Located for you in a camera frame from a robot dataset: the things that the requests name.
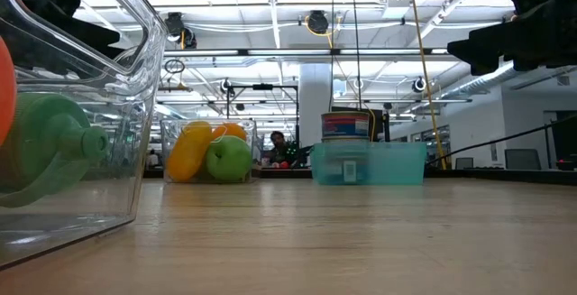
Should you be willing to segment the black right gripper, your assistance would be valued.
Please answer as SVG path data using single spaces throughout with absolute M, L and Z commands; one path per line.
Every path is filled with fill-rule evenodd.
M 549 1 L 570 0 L 511 0 L 517 15 L 528 12 Z M 539 24 L 539 56 L 531 60 L 527 48 L 531 46 L 532 29 Z M 530 71 L 541 67 L 577 66 L 577 13 L 538 13 L 537 16 L 517 16 L 512 21 L 474 30 L 465 40 L 451 41 L 447 51 L 470 65 L 473 76 L 495 72 L 499 59 L 512 61 L 516 71 Z

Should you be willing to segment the narrow clear plastic bin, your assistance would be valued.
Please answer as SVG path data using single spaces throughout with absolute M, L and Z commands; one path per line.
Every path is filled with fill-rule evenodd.
M 247 133 L 247 139 L 245 140 L 246 143 L 251 147 L 252 150 L 252 165 L 253 165 L 253 157 L 255 155 L 254 151 L 254 142 L 255 142 L 255 133 L 256 127 L 255 122 L 253 120 L 238 120 L 238 119 L 224 119 L 224 118 L 196 118 L 190 120 L 163 120 L 160 122 L 160 132 L 161 132 L 161 148 L 162 154 L 164 155 L 164 173 L 163 177 L 166 181 L 174 182 L 167 173 L 167 161 L 169 158 L 169 154 L 174 147 L 175 142 L 177 141 L 179 134 L 182 128 L 189 123 L 195 121 L 206 121 L 212 127 L 213 130 L 223 123 L 236 123 L 242 126 Z M 200 184 L 220 184 L 220 183 L 244 183 L 251 179 L 252 177 L 252 168 L 249 173 L 246 175 L 245 179 L 239 182 L 227 182 L 227 181 L 219 181 L 213 178 L 208 171 L 206 170 L 206 156 L 204 158 L 203 164 L 200 170 L 195 174 L 190 180 L 186 182 L 175 182 L 175 183 L 200 183 Z

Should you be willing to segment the black gantry frame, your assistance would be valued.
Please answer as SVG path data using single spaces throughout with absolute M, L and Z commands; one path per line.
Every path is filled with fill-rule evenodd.
M 280 90 L 286 97 L 288 97 L 289 101 L 295 105 L 295 118 L 298 119 L 299 116 L 299 96 L 298 96 L 298 86 L 289 86 L 289 85 L 273 85 L 273 84 L 252 84 L 252 85 L 228 85 L 224 88 L 225 91 L 225 108 L 226 108 L 226 117 L 230 117 L 231 105 L 232 104 L 266 104 L 266 100 L 239 100 L 238 97 L 247 89 L 252 91 L 260 91 L 260 92 L 269 92 L 274 89 Z

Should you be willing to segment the person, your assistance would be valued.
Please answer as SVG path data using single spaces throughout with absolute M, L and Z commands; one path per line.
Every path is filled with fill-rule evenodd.
M 265 155 L 270 166 L 281 169 L 294 168 L 298 161 L 297 145 L 287 142 L 284 134 L 280 131 L 273 131 L 270 134 L 270 140 L 273 148 Z

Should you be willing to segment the green apple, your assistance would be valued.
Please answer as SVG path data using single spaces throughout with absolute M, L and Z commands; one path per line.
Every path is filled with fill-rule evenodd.
M 225 135 L 211 142 L 206 152 L 206 170 L 219 181 L 239 182 L 252 168 L 252 150 L 245 140 Z

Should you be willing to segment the orange fruit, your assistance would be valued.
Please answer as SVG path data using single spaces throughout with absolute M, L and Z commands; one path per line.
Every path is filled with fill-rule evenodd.
M 244 128 L 236 123 L 220 124 L 212 132 L 214 140 L 225 135 L 236 136 L 244 141 L 247 139 L 247 133 L 245 132 Z

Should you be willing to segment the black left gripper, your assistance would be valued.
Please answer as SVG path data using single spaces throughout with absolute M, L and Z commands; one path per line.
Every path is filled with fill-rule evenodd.
M 74 36 L 72 41 L 42 40 L 38 37 L 17 39 L 17 67 L 42 69 L 57 75 L 70 72 L 78 76 L 97 76 L 122 53 L 113 47 L 120 33 L 72 16 L 80 0 L 22 0 L 37 15 Z

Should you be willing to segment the teal plastic bin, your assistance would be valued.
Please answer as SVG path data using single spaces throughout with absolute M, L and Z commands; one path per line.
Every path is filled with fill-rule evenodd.
M 330 143 L 369 143 L 369 176 L 366 184 L 357 185 L 420 185 L 426 165 L 426 146 L 423 143 L 372 143 L 366 141 L 336 141 Z M 320 182 L 318 169 L 323 146 L 315 144 L 310 152 L 313 179 Z

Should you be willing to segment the green plastic bottle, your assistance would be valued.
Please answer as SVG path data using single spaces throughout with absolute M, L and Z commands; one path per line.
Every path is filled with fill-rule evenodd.
M 24 207 L 77 184 L 107 154 L 104 128 L 59 94 L 20 93 L 0 146 L 0 207 Z

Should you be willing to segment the wide clear plastic bin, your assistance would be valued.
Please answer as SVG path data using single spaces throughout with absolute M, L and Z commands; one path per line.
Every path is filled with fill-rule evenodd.
M 0 271 L 131 223 L 141 190 L 168 30 L 147 0 L 80 0 L 72 16 L 120 33 L 122 53 L 97 76 L 17 67 L 17 39 L 78 40 L 29 10 L 0 0 L 0 37 L 20 93 L 59 94 L 105 129 L 107 154 L 73 187 L 24 207 L 0 207 Z

